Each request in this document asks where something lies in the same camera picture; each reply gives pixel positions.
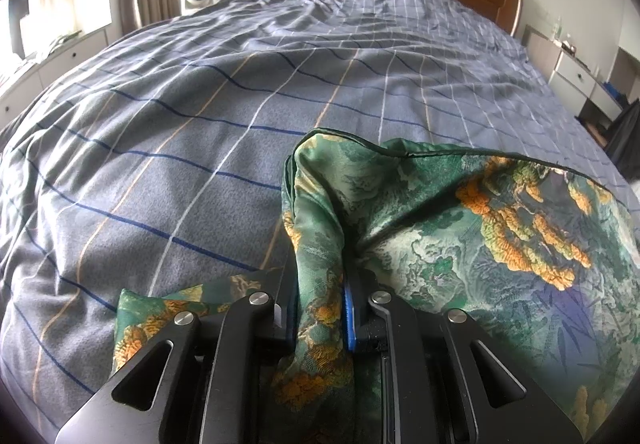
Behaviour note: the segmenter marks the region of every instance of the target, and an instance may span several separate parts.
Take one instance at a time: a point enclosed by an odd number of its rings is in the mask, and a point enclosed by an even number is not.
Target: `small item on nightstand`
[[[551,40],[560,40],[560,35],[562,34],[562,17],[558,15],[558,20],[554,24],[554,30],[551,33]]]
[[[566,39],[562,42],[562,48],[572,56],[575,56],[575,46],[571,43],[571,34],[567,33]]]

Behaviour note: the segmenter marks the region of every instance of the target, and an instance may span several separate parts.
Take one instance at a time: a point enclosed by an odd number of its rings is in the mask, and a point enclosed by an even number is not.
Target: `bedspread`
[[[519,153],[640,210],[524,49],[455,0],[221,0],[137,31],[0,134],[0,371],[50,442],[108,377],[122,288],[282,265],[282,165],[314,127]]]

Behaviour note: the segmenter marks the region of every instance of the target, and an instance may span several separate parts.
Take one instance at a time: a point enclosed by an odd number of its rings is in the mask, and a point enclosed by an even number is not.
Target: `metal screw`
[[[389,294],[387,291],[375,291],[375,293],[371,295],[371,300],[373,303],[383,305],[391,301],[391,294]]]
[[[462,309],[451,309],[447,312],[447,318],[452,323],[464,323],[466,321],[466,312]]]
[[[259,291],[258,293],[253,293],[249,296],[249,303],[251,305],[264,305],[269,301],[269,295],[267,293],[263,293]]]
[[[176,325],[188,325],[193,321],[193,312],[189,312],[188,310],[183,310],[182,312],[178,312],[175,315],[174,323]]]

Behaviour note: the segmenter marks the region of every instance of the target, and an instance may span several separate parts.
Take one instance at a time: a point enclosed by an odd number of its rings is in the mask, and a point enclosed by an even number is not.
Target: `bed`
[[[0,133],[0,372],[46,442],[111,370],[120,290],[283,265],[316,126],[573,168],[640,205],[513,35],[522,0],[221,0],[53,83]]]

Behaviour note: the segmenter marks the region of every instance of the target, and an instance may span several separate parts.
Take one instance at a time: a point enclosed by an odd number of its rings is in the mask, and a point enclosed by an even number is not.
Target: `white drawer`
[[[564,51],[560,54],[560,58],[558,58],[556,72],[559,72],[567,81],[580,89],[585,96],[591,94],[593,86],[596,84],[596,81],[587,69],[577,63]]]
[[[24,81],[0,97],[0,129],[7,126],[42,92],[38,73],[34,72]]]
[[[558,96],[564,108],[571,112],[574,116],[580,114],[582,107],[587,101],[587,96],[582,94],[576,87],[569,83],[566,79],[554,72],[549,80],[549,87]]]
[[[604,115],[606,115],[611,121],[620,116],[622,108],[616,103],[616,101],[607,94],[600,85],[596,85],[589,98],[597,108],[599,108]]]
[[[56,79],[66,74],[76,65],[88,60],[94,54],[98,54],[107,46],[104,31],[100,30],[73,43],[69,47],[62,47],[63,52],[54,53],[50,60],[45,60],[40,65],[38,72],[44,88],[52,84]]]

